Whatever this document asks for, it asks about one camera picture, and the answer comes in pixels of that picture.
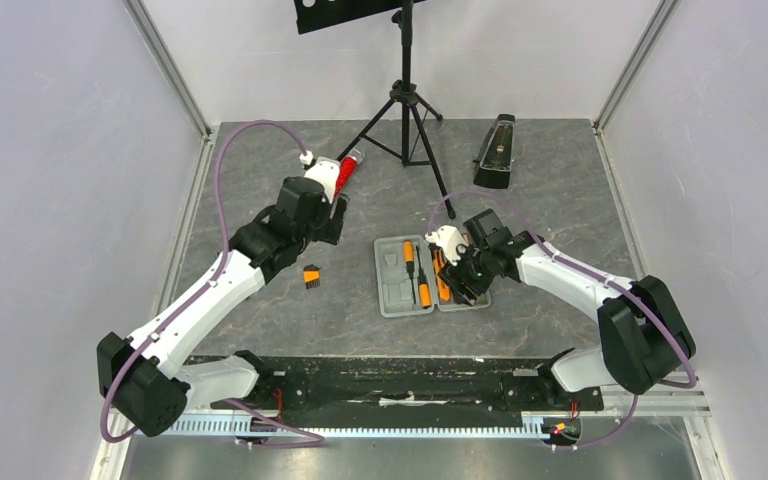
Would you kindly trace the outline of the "grey plastic tool case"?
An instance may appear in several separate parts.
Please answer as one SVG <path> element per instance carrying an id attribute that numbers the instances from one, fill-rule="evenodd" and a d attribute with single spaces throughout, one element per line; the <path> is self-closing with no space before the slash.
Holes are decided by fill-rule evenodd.
<path id="1" fill-rule="evenodd" d="M 489 293 L 474 305 L 456 303 L 453 291 L 438 277 L 441 255 L 420 235 L 376 239 L 373 253 L 379 310 L 385 318 L 476 310 L 492 304 Z"/>

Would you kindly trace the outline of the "orange black utility knife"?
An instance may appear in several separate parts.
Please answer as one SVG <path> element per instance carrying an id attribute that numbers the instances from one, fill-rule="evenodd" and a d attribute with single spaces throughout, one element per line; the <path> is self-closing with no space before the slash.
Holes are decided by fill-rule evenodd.
<path id="1" fill-rule="evenodd" d="M 435 282 L 437 285 L 438 297 L 441 302 L 450 302 L 451 290 L 441 276 L 442 270 L 445 266 L 445 258 L 439 247 L 431 246 L 430 252 L 432 256 L 433 270 L 435 275 Z"/>

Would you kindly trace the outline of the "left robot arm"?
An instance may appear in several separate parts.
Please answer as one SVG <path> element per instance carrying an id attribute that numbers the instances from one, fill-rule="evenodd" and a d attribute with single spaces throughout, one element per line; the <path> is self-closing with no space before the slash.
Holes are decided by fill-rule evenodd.
<path id="1" fill-rule="evenodd" d="M 188 364 L 194 348 L 236 306 L 293 265 L 313 242 L 338 243 L 348 199 L 337 177 L 286 178 L 276 202 L 262 209 L 224 245 L 208 270 L 166 310 L 126 337 L 108 333 L 97 345 L 100 427 L 111 443 L 112 409 L 148 437 L 169 429 L 187 408 L 240 399 L 267 405 L 274 393 L 255 357 L 236 353 Z"/>

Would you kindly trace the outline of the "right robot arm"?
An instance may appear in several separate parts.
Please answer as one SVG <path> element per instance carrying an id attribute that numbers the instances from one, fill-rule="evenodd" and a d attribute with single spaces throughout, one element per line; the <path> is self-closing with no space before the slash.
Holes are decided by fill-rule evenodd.
<path id="1" fill-rule="evenodd" d="M 459 304 L 473 305 L 497 278 L 538 288 L 574 307 L 598 327 L 599 343 L 550 359 L 537 382 L 540 400 L 562 408 L 579 391 L 617 385 L 642 395 L 655 385 L 691 388 L 696 344 L 661 279 L 616 276 L 556 249 L 530 229 L 513 234 L 491 209 L 462 229 L 443 225 L 426 241 L 441 250 L 441 281 Z"/>

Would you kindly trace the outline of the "orange handled screwdriver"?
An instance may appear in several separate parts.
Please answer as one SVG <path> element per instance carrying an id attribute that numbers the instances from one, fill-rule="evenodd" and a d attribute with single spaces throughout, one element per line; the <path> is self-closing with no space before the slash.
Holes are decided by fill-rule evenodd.
<path id="1" fill-rule="evenodd" d="M 429 309 L 432 306 L 431 291 L 427 276 L 421 263 L 419 246 L 415 247 L 415 260 L 418 269 L 418 293 L 419 303 L 423 309 Z"/>
<path id="2" fill-rule="evenodd" d="M 411 289 L 412 304 L 415 305 L 417 301 L 416 285 L 414 282 L 415 258 L 414 258 L 413 243 L 410 240 L 405 240 L 402 243 L 402 253 L 405 261 L 405 270 L 408 275 L 409 285 Z"/>

